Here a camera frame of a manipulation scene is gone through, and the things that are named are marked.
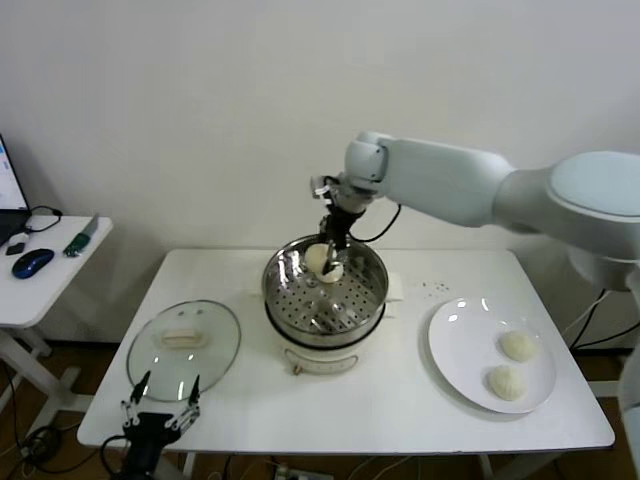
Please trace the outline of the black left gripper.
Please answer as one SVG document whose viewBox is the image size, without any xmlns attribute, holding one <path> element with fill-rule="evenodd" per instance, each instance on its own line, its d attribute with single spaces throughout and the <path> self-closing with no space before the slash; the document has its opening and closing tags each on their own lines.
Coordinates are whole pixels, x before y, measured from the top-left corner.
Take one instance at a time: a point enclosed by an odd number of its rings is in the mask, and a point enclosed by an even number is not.
<svg viewBox="0 0 640 480">
<path fill-rule="evenodd" d="M 152 479 L 164 448 L 177 441 L 177 431 L 187 431 L 200 416 L 200 376 L 197 375 L 187 406 L 170 414 L 140 413 L 138 405 L 147 391 L 151 371 L 136 383 L 129 397 L 120 403 L 124 414 L 123 431 L 130 446 L 121 467 L 122 479 Z"/>
</svg>

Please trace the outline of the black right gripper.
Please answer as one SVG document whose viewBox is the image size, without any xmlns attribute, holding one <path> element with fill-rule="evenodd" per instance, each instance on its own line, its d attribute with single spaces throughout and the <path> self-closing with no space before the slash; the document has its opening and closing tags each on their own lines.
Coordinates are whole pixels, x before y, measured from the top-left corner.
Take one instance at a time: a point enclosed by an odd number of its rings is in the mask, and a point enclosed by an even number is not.
<svg viewBox="0 0 640 480">
<path fill-rule="evenodd" d="M 326 261 L 323 274 L 328 275 L 336 268 L 335 243 L 338 251 L 345 251 L 349 247 L 347 235 L 353 224 L 363 216 L 363 213 L 352 213 L 341 208 L 330 208 L 319 224 L 319 242 L 327 243 Z"/>
</svg>

